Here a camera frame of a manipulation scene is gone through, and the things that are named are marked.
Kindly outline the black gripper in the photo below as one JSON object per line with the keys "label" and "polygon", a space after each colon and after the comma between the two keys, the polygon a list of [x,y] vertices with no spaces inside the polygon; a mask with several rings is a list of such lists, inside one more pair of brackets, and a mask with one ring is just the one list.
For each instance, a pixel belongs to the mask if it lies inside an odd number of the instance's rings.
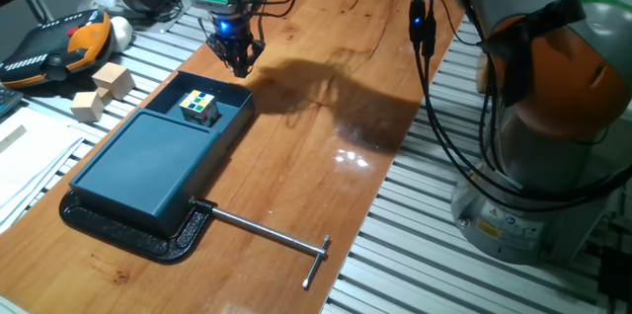
{"label": "black gripper", "polygon": [[244,14],[242,8],[231,3],[212,5],[209,17],[214,32],[206,39],[206,44],[235,77],[242,76],[239,53],[245,53],[243,77],[247,77],[265,49],[262,40],[253,39],[250,18]]}

